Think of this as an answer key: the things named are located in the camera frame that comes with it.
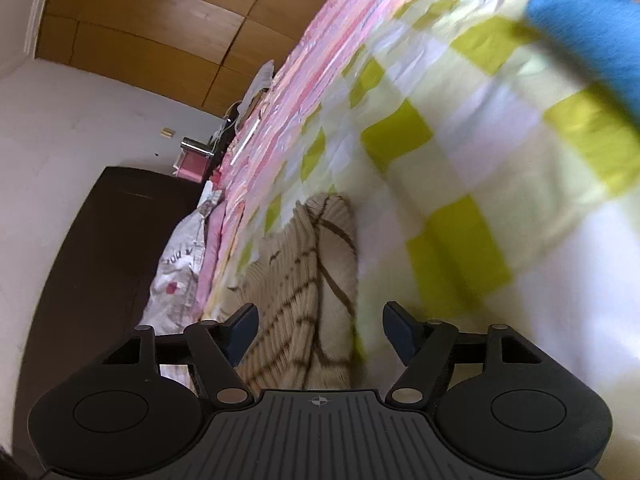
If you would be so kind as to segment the beige brown striped knit sweater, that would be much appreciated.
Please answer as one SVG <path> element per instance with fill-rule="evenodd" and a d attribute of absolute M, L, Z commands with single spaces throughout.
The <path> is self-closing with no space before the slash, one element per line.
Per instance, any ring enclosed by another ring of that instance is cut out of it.
<path fill-rule="evenodd" d="M 235 367 L 252 393 L 342 390 L 352 385 L 358 256 L 348 200 L 320 193 L 298 203 L 224 294 L 228 318 L 254 304 L 258 331 Z"/>

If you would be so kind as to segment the white printed pillow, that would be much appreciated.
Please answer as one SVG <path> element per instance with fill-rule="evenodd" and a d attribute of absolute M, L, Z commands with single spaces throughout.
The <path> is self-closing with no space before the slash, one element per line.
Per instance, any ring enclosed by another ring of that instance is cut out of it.
<path fill-rule="evenodd" d="M 221 195 L 221 191 L 209 192 L 177 224 L 158 260 L 140 320 L 157 335 L 180 334 L 202 316 L 196 296 L 205 261 L 207 221 Z"/>

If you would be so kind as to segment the dark wooden headboard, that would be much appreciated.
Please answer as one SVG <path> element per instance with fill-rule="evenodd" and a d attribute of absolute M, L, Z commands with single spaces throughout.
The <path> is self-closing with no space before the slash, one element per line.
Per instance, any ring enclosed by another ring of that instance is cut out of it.
<path fill-rule="evenodd" d="M 201 185 L 137 168 L 107 167 L 93 185 L 43 286 L 18 376 L 12 454 L 39 476 L 27 431 L 36 401 L 138 324 L 157 263 Z"/>

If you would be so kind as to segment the checkered yellow white bedsheet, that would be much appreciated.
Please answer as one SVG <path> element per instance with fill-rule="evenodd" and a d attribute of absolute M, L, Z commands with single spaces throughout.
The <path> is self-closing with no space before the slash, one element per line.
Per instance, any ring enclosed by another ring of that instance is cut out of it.
<path fill-rule="evenodd" d="M 366 386 L 400 369 L 387 301 L 462 330 L 508 324 L 600 393 L 600 473 L 634 479 L 639 133 L 526 25 L 527 1 L 409 0 L 379 24 L 297 139 L 295 205 L 352 204 Z"/>

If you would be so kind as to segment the pink box on nightstand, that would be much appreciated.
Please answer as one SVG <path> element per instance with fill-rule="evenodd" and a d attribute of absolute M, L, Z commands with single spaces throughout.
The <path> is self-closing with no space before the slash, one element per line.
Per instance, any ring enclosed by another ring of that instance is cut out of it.
<path fill-rule="evenodd" d="M 183 148 L 174 163 L 174 176 L 201 184 L 207 178 L 208 166 L 206 155 Z"/>

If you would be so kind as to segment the silver cup on nightstand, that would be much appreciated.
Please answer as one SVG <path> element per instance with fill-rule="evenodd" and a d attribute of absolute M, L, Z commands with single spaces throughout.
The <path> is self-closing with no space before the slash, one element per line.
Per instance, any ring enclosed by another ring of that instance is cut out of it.
<path fill-rule="evenodd" d="M 198 140 L 187 138 L 186 136 L 180 142 L 180 148 L 186 152 L 193 152 L 205 157 L 212 156 L 213 145 L 210 143 L 203 143 Z"/>

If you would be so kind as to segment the white cloth on nightstand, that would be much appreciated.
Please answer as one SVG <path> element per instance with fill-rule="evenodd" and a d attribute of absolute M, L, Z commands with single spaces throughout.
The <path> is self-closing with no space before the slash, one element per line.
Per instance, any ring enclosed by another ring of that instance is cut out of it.
<path fill-rule="evenodd" d="M 268 90 L 272 85 L 274 74 L 274 61 L 269 60 L 258 70 L 254 79 L 248 86 L 243 99 L 238 107 L 240 116 L 244 116 L 250 108 L 250 103 L 253 102 L 255 96 L 258 96 L 262 90 Z"/>

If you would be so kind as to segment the wooden wardrobe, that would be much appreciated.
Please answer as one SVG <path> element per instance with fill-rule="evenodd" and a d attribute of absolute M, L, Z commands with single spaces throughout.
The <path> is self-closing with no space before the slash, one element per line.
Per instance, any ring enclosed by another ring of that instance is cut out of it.
<path fill-rule="evenodd" d="M 46 0 L 36 55 L 221 116 L 326 0 Z"/>

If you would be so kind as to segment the blue knit garment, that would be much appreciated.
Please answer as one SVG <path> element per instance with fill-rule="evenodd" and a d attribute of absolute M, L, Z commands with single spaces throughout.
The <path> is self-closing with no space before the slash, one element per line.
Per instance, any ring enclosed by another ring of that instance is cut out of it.
<path fill-rule="evenodd" d="M 639 121 L 637 0 L 529 0 L 525 15 Z"/>

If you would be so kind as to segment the pink striped quilt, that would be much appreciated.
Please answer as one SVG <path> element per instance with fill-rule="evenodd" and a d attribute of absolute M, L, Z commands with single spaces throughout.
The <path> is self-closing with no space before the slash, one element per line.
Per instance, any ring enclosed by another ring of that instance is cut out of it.
<path fill-rule="evenodd" d="M 219 320 L 229 287 L 257 256 L 262 238 L 280 230 L 302 198 L 296 145 L 317 118 L 322 94 L 379 24 L 409 0 L 326 0 L 243 122 L 220 170 L 224 222 L 203 318 Z"/>

